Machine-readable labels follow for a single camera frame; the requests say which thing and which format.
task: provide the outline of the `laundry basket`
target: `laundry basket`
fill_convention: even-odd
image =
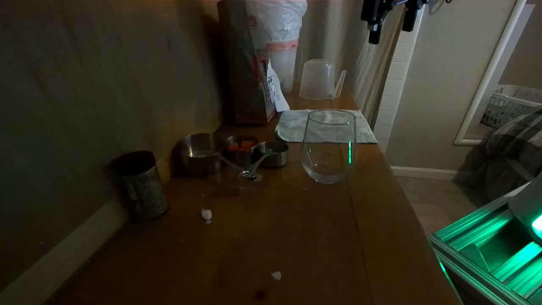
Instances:
[[[542,90],[515,85],[499,85],[483,113],[481,123],[499,128],[516,116],[542,106]]]

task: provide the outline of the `plastic measuring cup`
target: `plastic measuring cup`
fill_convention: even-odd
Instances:
[[[306,99],[332,99],[343,90],[346,70],[335,85],[335,64],[326,59],[311,59],[303,65],[299,96]]]

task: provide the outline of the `gray towel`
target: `gray towel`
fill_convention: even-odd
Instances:
[[[305,125],[307,124],[308,113],[310,109],[288,110],[280,116],[280,121],[276,126],[276,134],[286,142],[303,142]],[[356,116],[357,143],[377,143],[375,135],[362,112],[359,110],[347,110]],[[322,142],[342,143],[340,138],[333,141],[325,140]]]

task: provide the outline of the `mirror frame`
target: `mirror frame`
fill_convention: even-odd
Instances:
[[[508,40],[510,39],[510,36],[512,35],[512,31],[514,30],[515,25],[518,22],[521,12],[523,11],[523,7],[525,6],[526,3],[527,3],[527,0],[516,1],[514,5],[514,9],[510,13],[510,17],[508,18],[508,22],[506,23],[506,26],[504,30],[502,31],[501,38],[499,39],[499,42],[497,43],[495,47],[495,51],[493,52],[491,61],[489,62],[487,66],[487,70],[482,77],[480,86],[476,90],[476,94],[474,94],[473,101],[470,104],[469,110],[467,111],[467,114],[465,115],[465,118],[463,119],[463,123],[461,124],[461,127],[459,128],[459,132],[457,133],[457,136],[455,137],[454,145],[475,146],[475,145],[480,144],[483,141],[483,140],[477,140],[477,139],[465,139],[464,136],[467,133],[467,129],[469,128],[470,123],[474,117],[474,114],[476,113],[476,109],[478,109],[478,106],[480,105],[480,101],[482,100],[483,94],[485,93],[487,86],[489,84],[489,81],[491,80],[491,77],[493,73],[495,72],[497,65],[499,64],[499,61],[502,57],[502,53],[505,50],[506,44],[508,43]]]

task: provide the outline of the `beige wall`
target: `beige wall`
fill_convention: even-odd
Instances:
[[[536,6],[499,83],[542,89],[542,3],[530,2]]]
[[[221,121],[216,46],[186,0],[0,4],[0,290],[117,191],[106,166]]]
[[[386,151],[392,166],[463,166],[472,148],[452,143],[513,6],[478,0],[426,8]]]

